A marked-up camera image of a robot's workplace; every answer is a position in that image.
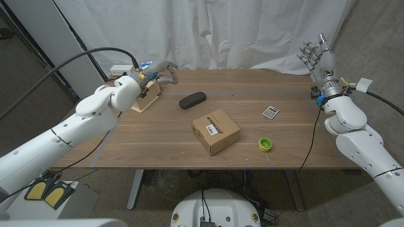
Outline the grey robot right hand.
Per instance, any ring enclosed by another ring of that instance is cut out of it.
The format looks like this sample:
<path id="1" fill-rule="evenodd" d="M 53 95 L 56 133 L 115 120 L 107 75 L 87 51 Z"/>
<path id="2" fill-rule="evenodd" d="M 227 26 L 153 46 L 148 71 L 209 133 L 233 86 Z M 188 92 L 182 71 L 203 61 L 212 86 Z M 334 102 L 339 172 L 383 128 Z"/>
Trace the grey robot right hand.
<path id="1" fill-rule="evenodd" d="M 324 33 L 318 36 L 318 44 L 303 42 L 299 47 L 297 57 L 303 62 L 310 72 L 310 77 L 314 84 L 320 83 L 325 77 L 332 76 L 335 69 L 335 55 Z"/>

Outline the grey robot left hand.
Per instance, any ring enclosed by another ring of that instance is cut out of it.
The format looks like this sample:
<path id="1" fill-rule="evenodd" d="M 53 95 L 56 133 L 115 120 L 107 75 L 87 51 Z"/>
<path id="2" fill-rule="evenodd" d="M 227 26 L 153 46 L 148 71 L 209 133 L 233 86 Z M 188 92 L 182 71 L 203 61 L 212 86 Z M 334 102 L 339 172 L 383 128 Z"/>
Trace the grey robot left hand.
<path id="1" fill-rule="evenodd" d="M 141 64 L 139 77 L 147 83 L 155 80 L 159 85 L 177 84 L 178 79 L 175 70 L 178 68 L 176 64 L 170 61 L 146 61 Z M 160 75 L 160 73 L 168 71 L 172 78 Z"/>

